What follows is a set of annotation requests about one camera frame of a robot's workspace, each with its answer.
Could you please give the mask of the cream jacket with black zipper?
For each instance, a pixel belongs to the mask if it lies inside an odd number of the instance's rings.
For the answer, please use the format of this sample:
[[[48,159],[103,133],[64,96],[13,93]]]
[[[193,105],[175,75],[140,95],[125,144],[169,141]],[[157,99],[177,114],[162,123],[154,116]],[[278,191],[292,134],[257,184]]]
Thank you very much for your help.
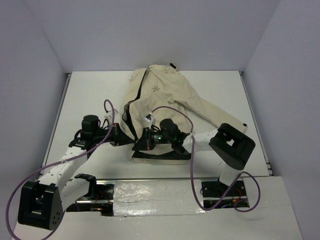
[[[184,133],[191,130],[190,122],[184,117],[190,109],[213,126],[228,123],[240,132],[247,126],[219,106],[201,98],[185,76],[169,65],[151,65],[136,69],[124,95],[120,128],[133,141],[141,138],[143,128],[149,126],[145,120],[151,114],[158,127],[164,119],[172,119]]]

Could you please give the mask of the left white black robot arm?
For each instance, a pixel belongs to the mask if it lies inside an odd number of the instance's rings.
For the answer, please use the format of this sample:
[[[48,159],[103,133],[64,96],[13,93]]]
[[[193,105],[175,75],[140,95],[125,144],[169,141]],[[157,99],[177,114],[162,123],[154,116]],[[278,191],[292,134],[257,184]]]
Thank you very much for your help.
[[[69,143],[66,153],[38,180],[27,181],[21,188],[18,223],[46,230],[55,230],[63,213],[75,200],[84,196],[93,199],[98,194],[97,179],[76,170],[91,156],[100,143],[113,146],[132,144],[118,123],[101,127],[96,115],[86,115],[81,129]]]

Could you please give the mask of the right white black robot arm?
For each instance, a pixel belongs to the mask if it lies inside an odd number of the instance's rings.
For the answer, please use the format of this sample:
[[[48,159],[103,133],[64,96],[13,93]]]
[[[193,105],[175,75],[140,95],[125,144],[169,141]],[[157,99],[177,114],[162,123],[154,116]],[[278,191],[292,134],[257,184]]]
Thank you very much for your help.
[[[179,156],[190,157],[196,152],[214,151],[224,162],[225,167],[218,179],[217,190],[228,196],[235,189],[234,180],[244,170],[256,143],[247,135],[228,123],[222,123],[216,130],[209,132],[182,132],[169,118],[160,122],[160,130],[145,127],[142,136],[132,150],[151,151],[157,145],[170,144]]]

